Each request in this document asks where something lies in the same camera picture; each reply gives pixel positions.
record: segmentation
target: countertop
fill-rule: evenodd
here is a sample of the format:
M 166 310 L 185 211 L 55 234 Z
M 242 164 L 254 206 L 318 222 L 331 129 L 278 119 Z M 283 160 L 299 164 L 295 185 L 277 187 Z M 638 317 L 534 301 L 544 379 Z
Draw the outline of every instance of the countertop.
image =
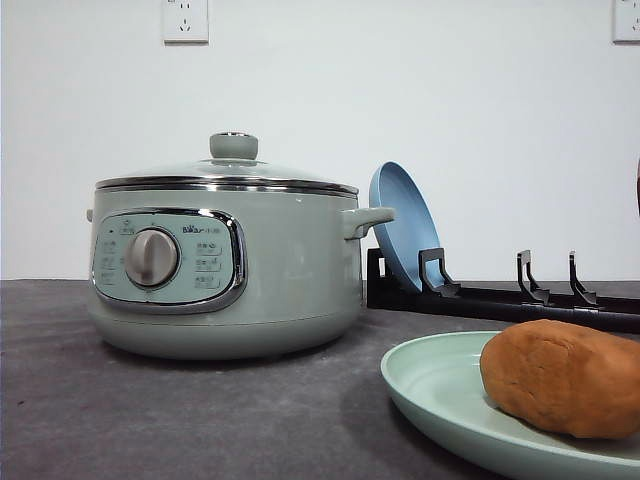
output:
M 2 283 L 3 480 L 503 478 L 415 429 L 379 363 L 412 338 L 510 323 L 363 309 L 310 350 L 169 361 L 103 342 L 86 285 Z M 640 282 L 588 286 L 640 297 Z

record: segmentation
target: dough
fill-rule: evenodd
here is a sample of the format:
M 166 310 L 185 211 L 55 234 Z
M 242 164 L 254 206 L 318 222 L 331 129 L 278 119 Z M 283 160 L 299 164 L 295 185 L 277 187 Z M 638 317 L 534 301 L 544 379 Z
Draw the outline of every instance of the dough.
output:
M 505 412 L 578 438 L 640 431 L 640 343 L 553 320 L 508 327 L 482 350 L 484 388 Z

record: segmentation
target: glass lid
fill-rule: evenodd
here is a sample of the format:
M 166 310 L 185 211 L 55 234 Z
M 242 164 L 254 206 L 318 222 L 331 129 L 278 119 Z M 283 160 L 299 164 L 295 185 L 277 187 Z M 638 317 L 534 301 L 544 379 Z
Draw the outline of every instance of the glass lid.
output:
M 256 160 L 258 139 L 238 132 L 217 133 L 209 138 L 212 159 L 186 165 L 154 168 L 124 177 L 103 180 L 98 190 L 198 188 L 216 186 L 230 190 L 276 190 L 356 196 L 358 189 L 301 170 Z

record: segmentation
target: dish rack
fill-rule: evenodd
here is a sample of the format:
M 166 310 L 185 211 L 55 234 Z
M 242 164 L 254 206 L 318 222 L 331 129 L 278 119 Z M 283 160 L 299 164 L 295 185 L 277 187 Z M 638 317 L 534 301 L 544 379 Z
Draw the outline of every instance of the dish rack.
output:
M 575 252 L 569 254 L 569 284 L 572 293 L 552 293 L 541 288 L 531 273 L 531 252 L 517 254 L 520 290 L 465 287 L 445 269 L 444 248 L 418 252 L 422 292 L 401 287 L 386 260 L 381 272 L 379 248 L 367 252 L 367 306 L 438 315 L 489 318 L 524 322 L 539 318 L 561 320 L 598 330 L 640 333 L 640 299 L 599 296 L 588 291 L 576 274 Z M 433 285 L 426 275 L 426 263 L 438 261 L 444 284 Z

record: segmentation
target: silver dial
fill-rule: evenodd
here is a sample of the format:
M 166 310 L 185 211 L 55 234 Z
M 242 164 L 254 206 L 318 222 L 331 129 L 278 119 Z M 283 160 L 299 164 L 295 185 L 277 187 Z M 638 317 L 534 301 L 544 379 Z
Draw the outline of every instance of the silver dial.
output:
M 141 287 L 166 282 L 178 266 L 178 248 L 168 234 L 150 228 L 138 232 L 129 242 L 124 268 L 131 281 Z

